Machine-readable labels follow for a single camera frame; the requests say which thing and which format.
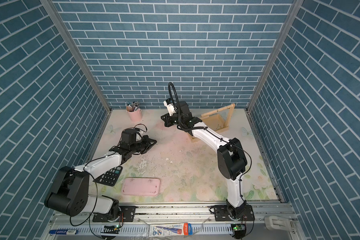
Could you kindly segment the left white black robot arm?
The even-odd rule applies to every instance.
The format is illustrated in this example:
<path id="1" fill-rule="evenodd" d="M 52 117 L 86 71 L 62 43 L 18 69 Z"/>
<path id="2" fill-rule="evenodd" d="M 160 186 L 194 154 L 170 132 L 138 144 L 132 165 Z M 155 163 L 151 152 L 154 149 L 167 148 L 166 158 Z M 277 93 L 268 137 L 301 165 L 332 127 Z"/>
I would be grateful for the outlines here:
<path id="1" fill-rule="evenodd" d="M 74 168 L 60 168 L 44 200 L 45 207 L 70 217 L 90 213 L 103 215 L 108 221 L 119 219 L 118 200 L 90 195 L 89 187 L 98 184 L 103 175 L 122 166 L 133 155 L 146 154 L 157 143 L 144 132 L 136 127 L 127 128 L 122 131 L 118 144 L 104 156 Z"/>

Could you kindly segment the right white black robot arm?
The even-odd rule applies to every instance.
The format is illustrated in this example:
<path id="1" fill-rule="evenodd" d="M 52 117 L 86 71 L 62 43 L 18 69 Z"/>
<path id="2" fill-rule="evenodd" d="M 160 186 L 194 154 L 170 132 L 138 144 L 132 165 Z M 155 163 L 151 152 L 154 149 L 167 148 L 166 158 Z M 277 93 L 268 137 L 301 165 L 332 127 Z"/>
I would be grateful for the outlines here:
<path id="1" fill-rule="evenodd" d="M 248 160 L 240 140 L 226 138 L 208 127 L 200 118 L 194 117 L 185 101 L 180 101 L 175 86 L 168 83 L 169 98 L 164 101 L 168 113 L 161 116 L 165 127 L 177 126 L 177 129 L 188 133 L 207 146 L 211 147 L 218 157 L 218 169 L 227 179 L 227 211 L 232 219 L 243 217 L 248 204 L 242 191 L 242 177 L 247 173 Z"/>

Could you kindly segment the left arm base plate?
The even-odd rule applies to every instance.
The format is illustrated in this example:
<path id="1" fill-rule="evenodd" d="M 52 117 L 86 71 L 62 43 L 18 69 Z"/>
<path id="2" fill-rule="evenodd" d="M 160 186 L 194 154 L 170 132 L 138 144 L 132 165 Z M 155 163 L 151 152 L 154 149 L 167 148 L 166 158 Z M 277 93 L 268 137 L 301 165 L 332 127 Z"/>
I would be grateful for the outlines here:
<path id="1" fill-rule="evenodd" d="M 136 206 L 117 206 L 107 214 L 95 213 L 94 223 L 130 223 L 133 222 L 136 213 Z"/>

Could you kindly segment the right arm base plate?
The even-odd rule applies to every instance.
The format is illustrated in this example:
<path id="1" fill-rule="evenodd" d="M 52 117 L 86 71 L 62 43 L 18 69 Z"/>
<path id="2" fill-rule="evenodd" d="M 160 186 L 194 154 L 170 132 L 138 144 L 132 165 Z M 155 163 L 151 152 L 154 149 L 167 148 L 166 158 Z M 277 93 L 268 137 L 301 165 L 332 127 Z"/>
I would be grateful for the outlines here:
<path id="1" fill-rule="evenodd" d="M 234 208 L 230 204 L 214 205 L 209 207 L 209 211 L 214 215 L 216 222 L 228 221 L 254 221 L 254 211 L 251 205 L 244 203 Z"/>

